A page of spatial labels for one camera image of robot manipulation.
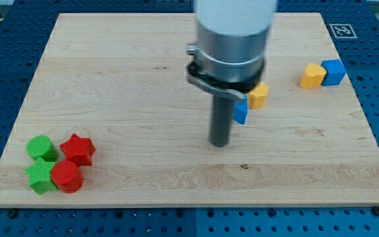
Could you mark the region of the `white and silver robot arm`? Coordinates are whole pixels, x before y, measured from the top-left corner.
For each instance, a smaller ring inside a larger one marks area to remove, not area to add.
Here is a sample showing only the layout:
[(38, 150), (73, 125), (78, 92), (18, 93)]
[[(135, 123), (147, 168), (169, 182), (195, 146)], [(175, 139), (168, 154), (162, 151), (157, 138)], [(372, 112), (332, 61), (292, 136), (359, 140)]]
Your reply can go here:
[(234, 105), (261, 81), (265, 49), (277, 0), (198, 0), (196, 41), (188, 82), (212, 95), (209, 141), (224, 147), (230, 139)]

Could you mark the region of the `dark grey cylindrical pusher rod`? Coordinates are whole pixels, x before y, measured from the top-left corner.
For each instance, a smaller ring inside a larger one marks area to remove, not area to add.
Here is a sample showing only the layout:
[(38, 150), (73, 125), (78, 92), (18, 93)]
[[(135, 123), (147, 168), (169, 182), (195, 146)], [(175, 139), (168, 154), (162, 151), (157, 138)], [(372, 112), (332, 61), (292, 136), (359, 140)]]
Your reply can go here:
[(234, 104), (232, 99), (213, 96), (209, 139), (215, 147), (224, 147), (229, 142)]

